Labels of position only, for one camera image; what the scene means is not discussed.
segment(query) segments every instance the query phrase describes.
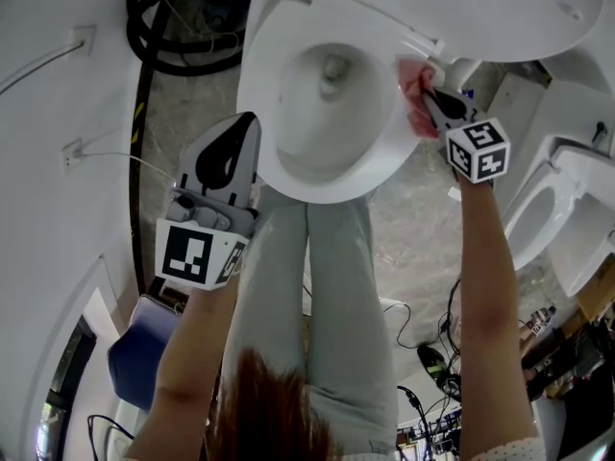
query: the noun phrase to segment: water in toilet bowl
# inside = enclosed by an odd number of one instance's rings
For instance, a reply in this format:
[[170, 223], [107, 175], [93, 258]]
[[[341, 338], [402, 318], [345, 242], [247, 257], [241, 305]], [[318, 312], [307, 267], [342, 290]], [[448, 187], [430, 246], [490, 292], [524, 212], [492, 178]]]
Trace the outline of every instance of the water in toilet bowl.
[[307, 49], [286, 64], [281, 81], [278, 154], [286, 169], [314, 182], [334, 179], [369, 150], [396, 97], [391, 72], [343, 44]]

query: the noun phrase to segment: marble floor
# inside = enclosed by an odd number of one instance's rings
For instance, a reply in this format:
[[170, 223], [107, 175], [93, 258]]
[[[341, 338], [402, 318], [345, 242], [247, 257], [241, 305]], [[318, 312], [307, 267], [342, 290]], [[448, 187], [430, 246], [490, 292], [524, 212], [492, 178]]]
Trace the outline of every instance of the marble floor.
[[[482, 65], [471, 79], [480, 105], [486, 108], [504, 75], [497, 65]], [[143, 159], [175, 174], [182, 151], [215, 122], [234, 114], [239, 68], [200, 78], [156, 74], [143, 144]], [[450, 169], [431, 140], [420, 144], [397, 173], [371, 195], [374, 263], [383, 309], [407, 303], [412, 318], [400, 336], [409, 346], [431, 341], [446, 311], [451, 287], [460, 269], [460, 204], [448, 196], [455, 184]], [[146, 281], [154, 264], [156, 219], [164, 216], [168, 180], [141, 169], [140, 226]], [[520, 317], [554, 303], [570, 308], [546, 258], [537, 258], [519, 273]], [[306, 296], [306, 312], [309, 297]], [[454, 310], [458, 309], [455, 299]], [[416, 352], [395, 341], [407, 317], [402, 306], [385, 313], [398, 378], [420, 367]]]

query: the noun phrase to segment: pink cloth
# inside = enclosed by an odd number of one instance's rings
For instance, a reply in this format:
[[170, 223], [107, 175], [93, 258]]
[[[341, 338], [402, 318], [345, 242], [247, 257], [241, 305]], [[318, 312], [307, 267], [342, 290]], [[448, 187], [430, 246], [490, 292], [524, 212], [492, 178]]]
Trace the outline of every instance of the pink cloth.
[[431, 123], [431, 115], [423, 101], [423, 91], [433, 91], [433, 67], [424, 61], [401, 60], [399, 83], [410, 107], [408, 119], [415, 134], [424, 138], [438, 138], [438, 130]]

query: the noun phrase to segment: white toilet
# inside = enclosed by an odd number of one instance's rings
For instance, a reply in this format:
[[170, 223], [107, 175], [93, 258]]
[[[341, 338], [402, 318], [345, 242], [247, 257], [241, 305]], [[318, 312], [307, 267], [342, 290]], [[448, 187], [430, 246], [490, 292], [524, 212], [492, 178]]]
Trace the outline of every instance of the white toilet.
[[[459, 87], [480, 61], [529, 61], [573, 47], [602, 6], [603, 0], [252, 0], [237, 110], [254, 112], [262, 126], [258, 173], [278, 191], [312, 203], [365, 194], [419, 142], [398, 86], [399, 59], [430, 61], [441, 81]], [[556, 129], [556, 118], [545, 122], [539, 134]]]
[[[522, 88], [507, 93], [514, 94], [528, 96]], [[523, 116], [511, 108], [489, 112], [506, 128], [509, 118]], [[549, 247], [559, 282], [573, 296], [612, 251], [615, 100], [584, 85], [553, 81], [530, 114], [526, 131], [509, 124], [510, 168], [497, 180], [495, 195], [515, 268]], [[595, 141], [601, 131], [602, 141]]]

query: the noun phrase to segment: light gray jeans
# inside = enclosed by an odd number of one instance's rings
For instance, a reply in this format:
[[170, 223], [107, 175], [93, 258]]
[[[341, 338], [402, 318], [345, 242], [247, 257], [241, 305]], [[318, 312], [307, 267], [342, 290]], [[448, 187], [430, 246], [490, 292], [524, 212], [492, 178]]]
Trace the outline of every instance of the light gray jeans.
[[[305, 376], [311, 407], [330, 423], [345, 454], [392, 451], [397, 392], [366, 200], [312, 205], [264, 187], [258, 211], [223, 380], [233, 377], [242, 350], [254, 348], [278, 374]], [[308, 241], [313, 299], [306, 363], [302, 293]]]

